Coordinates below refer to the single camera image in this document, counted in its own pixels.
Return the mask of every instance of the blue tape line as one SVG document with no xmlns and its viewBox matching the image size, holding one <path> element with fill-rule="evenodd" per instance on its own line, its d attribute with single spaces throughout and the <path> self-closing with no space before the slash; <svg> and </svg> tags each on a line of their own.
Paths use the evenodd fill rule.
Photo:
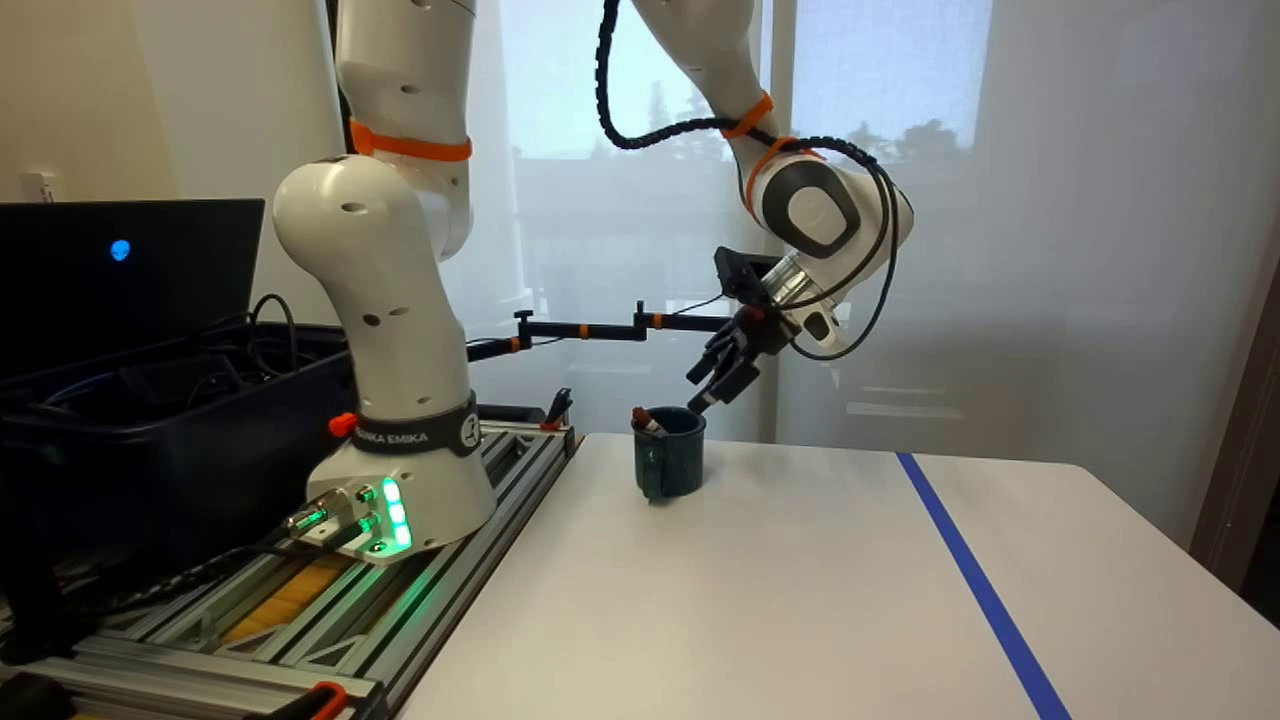
<svg viewBox="0 0 1280 720">
<path fill-rule="evenodd" d="M 1052 681 L 1045 675 L 1035 653 L 1027 647 L 1024 631 L 1012 625 L 995 585 L 988 580 L 984 564 L 973 557 L 966 543 L 955 519 L 947 515 L 946 500 L 932 493 L 923 470 L 917 466 L 914 452 L 897 452 L 903 466 L 936 537 L 947 543 L 973 600 L 984 608 L 994 637 L 1002 641 L 1016 681 L 1024 684 L 1027 700 L 1035 703 L 1040 717 L 1069 720 L 1069 703 L 1055 697 Z"/>
</svg>

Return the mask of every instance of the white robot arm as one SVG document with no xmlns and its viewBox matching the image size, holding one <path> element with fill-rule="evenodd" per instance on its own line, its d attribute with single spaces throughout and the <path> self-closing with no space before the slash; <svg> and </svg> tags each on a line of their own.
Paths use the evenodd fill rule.
<svg viewBox="0 0 1280 720">
<path fill-rule="evenodd" d="M 635 8 L 728 119 L 746 210 L 789 243 L 762 284 L 764 305 L 713 343 L 703 407 L 731 401 L 762 351 L 800 333 L 831 343 L 831 307 L 914 221 L 894 183 L 781 142 L 748 57 L 751 0 Z M 474 12 L 474 0 L 346 0 L 337 74 L 361 156 L 298 167 L 271 200 L 283 252 L 323 284 L 347 333 L 361 393 L 352 437 L 312 472 L 312 503 L 292 525 L 369 564 L 453 543 L 494 513 L 465 333 L 440 287 L 440 261 L 470 238 Z"/>
</svg>

